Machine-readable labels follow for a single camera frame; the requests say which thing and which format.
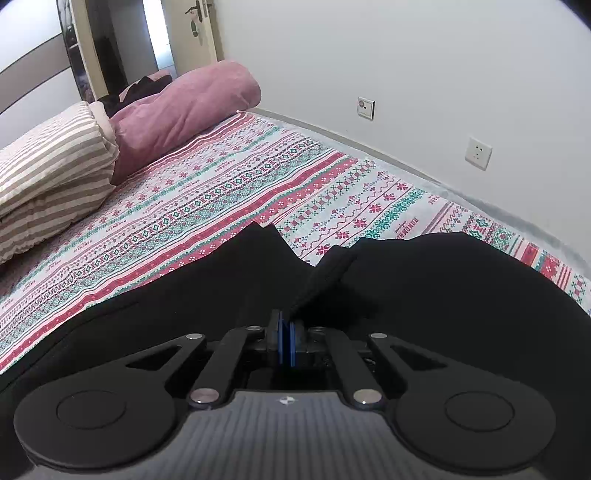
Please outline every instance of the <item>gray ribbed surface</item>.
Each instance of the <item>gray ribbed surface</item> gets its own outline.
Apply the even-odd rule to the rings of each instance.
[[[280,399],[292,396],[285,405]],[[37,468],[26,478],[64,480],[467,480],[407,452],[378,414],[352,410],[336,393],[238,392],[219,410],[189,415],[175,439],[120,471],[73,475]],[[507,480],[540,480],[533,469]]]

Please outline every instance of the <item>dark cloth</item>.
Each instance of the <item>dark cloth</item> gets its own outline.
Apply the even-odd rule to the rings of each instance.
[[[557,415],[544,472],[577,480],[591,470],[590,319],[551,281],[462,233],[361,239],[314,268],[273,226],[251,224],[204,259],[79,313],[0,376],[0,479],[25,468],[12,415],[37,386],[186,333],[266,325],[273,308],[352,339],[390,333],[535,388]]]
[[[99,98],[99,102],[105,106],[105,112],[109,118],[116,114],[119,110],[132,104],[136,100],[155,95],[162,92],[164,88],[172,83],[173,78],[170,75],[160,77],[158,80],[152,80],[149,77],[143,77],[138,83],[134,83],[121,102],[118,93],[111,93]]]

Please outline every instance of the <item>wall outlet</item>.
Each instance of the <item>wall outlet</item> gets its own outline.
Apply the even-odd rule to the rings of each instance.
[[[466,160],[482,170],[486,170],[488,161],[491,159],[492,147],[470,137]]]
[[[357,99],[357,114],[363,118],[370,120],[374,119],[374,108],[375,102],[373,100],[367,100],[367,98],[359,97]]]

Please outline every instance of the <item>patterned bedsheet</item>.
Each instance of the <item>patterned bedsheet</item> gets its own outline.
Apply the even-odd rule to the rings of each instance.
[[[0,372],[81,310],[198,260],[251,222],[273,223],[313,265],[332,245],[362,236],[465,232],[535,268],[591,314],[584,276],[504,225],[392,172],[251,113],[231,117],[6,265]]]

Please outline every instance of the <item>striped pillow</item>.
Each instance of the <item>striped pillow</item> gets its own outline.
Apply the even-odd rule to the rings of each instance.
[[[86,102],[0,151],[0,264],[96,210],[119,150]]]

